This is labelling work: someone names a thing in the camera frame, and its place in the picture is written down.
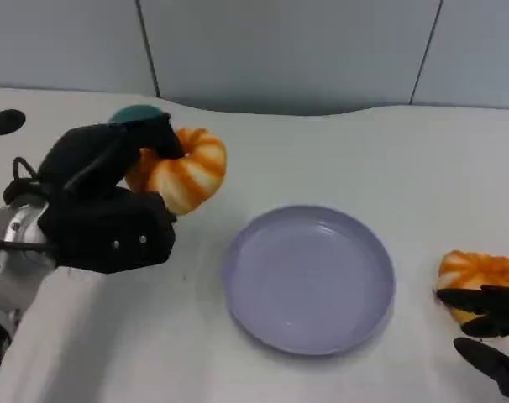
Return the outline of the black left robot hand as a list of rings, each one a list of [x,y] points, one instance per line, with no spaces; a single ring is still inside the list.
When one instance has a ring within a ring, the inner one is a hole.
[[[96,200],[116,187],[140,158],[142,148],[161,158],[184,155],[171,116],[73,128],[60,137],[39,166],[41,182],[77,200]]]

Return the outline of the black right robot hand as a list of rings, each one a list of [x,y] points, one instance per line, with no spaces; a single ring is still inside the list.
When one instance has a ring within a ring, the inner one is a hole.
[[[494,380],[501,394],[509,398],[509,356],[480,341],[509,336],[509,287],[448,288],[437,290],[436,297],[449,308],[477,316],[460,325],[464,336],[454,339],[454,348],[473,368]]]

